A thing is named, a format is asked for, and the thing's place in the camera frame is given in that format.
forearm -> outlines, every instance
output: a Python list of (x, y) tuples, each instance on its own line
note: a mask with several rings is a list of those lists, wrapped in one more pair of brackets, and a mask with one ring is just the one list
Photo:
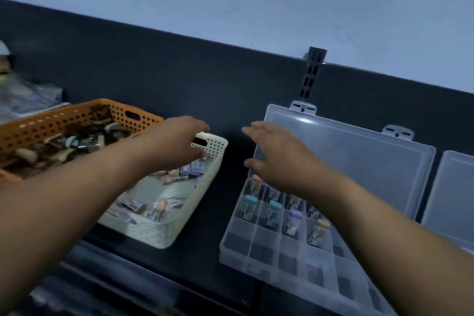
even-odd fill
[(401, 315), (474, 314), (474, 258), (343, 178), (314, 200)]
[(147, 174), (142, 161), (123, 140), (1, 191), (0, 314)]

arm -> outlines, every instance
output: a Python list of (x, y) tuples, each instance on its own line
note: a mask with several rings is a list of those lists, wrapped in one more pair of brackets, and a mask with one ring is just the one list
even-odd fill
[(266, 161), (245, 165), (276, 189), (311, 202), (401, 315), (474, 315), (474, 257), (321, 163), (287, 130), (257, 121), (242, 131)]
[(128, 187), (202, 155), (191, 142), (209, 127), (167, 119), (0, 193), (0, 314), (21, 300)]

purple vial cap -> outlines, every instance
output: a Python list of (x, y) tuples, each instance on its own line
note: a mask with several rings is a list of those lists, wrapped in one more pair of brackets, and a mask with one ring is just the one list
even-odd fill
[(301, 220), (303, 218), (303, 213), (301, 211), (290, 210), (290, 211), (288, 211), (288, 213), (290, 214), (291, 217), (295, 217), (299, 220)]

plastic bag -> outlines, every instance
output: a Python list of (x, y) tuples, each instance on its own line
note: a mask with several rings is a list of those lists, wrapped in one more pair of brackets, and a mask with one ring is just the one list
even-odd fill
[(32, 84), (15, 73), (0, 76), (0, 115), (34, 113), (61, 101), (60, 87)]

basket handle hole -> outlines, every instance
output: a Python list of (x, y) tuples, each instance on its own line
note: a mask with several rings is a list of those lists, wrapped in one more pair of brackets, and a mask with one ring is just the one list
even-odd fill
[(137, 121), (140, 121), (140, 115), (136, 114), (136, 113), (133, 113), (131, 111), (125, 111), (125, 115), (130, 118), (130, 119), (133, 119), (133, 120), (137, 120)]
[(193, 143), (198, 144), (200, 146), (207, 146), (207, 140), (194, 138)]

